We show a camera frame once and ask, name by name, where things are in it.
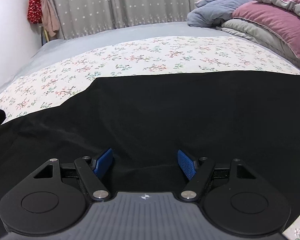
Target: hanging clothes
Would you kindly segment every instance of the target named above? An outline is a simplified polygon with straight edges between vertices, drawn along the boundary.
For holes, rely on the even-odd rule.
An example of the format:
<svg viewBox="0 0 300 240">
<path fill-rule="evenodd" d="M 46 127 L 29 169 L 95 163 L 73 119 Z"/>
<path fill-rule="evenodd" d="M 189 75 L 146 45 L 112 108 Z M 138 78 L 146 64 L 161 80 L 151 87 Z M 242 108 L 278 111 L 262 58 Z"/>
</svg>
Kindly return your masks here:
<svg viewBox="0 0 300 240">
<path fill-rule="evenodd" d="M 29 0 L 28 14 L 27 18 L 30 23 L 37 24 L 42 23 L 41 20 L 41 1 L 40 0 Z"/>
<path fill-rule="evenodd" d="M 48 0 L 41 1 L 42 8 L 42 24 L 45 30 L 48 31 L 49 36 L 53 37 L 59 30 L 59 22 L 54 14 L 53 8 Z"/>
</svg>

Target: red garment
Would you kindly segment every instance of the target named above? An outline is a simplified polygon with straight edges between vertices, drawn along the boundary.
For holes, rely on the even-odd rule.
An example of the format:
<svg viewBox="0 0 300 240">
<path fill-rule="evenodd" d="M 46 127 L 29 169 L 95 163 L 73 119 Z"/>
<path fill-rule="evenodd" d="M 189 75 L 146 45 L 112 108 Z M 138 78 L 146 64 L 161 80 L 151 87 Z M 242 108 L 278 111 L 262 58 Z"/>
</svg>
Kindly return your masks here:
<svg viewBox="0 0 300 240">
<path fill-rule="evenodd" d="M 29 0 L 28 14 L 27 18 L 30 23 L 42 23 L 41 20 L 41 1 L 40 0 Z"/>
</svg>

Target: white logo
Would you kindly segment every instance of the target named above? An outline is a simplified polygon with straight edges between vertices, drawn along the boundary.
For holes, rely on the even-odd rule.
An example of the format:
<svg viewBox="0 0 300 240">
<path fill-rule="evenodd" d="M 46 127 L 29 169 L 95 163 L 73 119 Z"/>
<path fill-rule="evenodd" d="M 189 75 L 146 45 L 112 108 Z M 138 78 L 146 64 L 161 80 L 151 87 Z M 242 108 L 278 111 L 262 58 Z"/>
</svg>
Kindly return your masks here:
<svg viewBox="0 0 300 240">
<path fill-rule="evenodd" d="M 141 196 L 142 199 L 147 200 L 148 198 L 151 198 L 151 196 L 149 196 L 148 194 L 143 194 Z"/>
</svg>

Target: blue blanket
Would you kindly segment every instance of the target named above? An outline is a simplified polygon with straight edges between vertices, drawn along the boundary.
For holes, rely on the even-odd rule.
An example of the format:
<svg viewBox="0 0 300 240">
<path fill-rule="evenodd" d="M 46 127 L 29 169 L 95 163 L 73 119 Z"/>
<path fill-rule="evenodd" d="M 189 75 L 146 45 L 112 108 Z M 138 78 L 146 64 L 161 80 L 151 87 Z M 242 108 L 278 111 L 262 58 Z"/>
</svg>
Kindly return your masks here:
<svg viewBox="0 0 300 240">
<path fill-rule="evenodd" d="M 220 26 L 231 19 L 231 15 L 239 6 L 251 0 L 201 0 L 196 9 L 188 13 L 187 23 L 192 27 Z"/>
</svg>

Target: gray bed sheet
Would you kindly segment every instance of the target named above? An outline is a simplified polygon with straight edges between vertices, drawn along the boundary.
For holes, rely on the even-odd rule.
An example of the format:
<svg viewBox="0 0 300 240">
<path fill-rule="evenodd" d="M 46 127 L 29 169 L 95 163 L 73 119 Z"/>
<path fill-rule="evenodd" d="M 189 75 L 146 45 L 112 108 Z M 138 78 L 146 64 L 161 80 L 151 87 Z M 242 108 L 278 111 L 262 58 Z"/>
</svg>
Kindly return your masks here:
<svg viewBox="0 0 300 240">
<path fill-rule="evenodd" d="M 54 40 L 42 46 L 27 65 L 23 66 L 13 78 L 2 85 L 0 87 L 0 93 L 20 76 L 29 75 L 66 58 L 76 56 L 92 49 L 115 45 L 121 42 L 163 36 L 220 37 L 232 35 L 213 28 L 189 27 L 186 22 L 172 22 L 109 30 L 72 40 Z"/>
</svg>

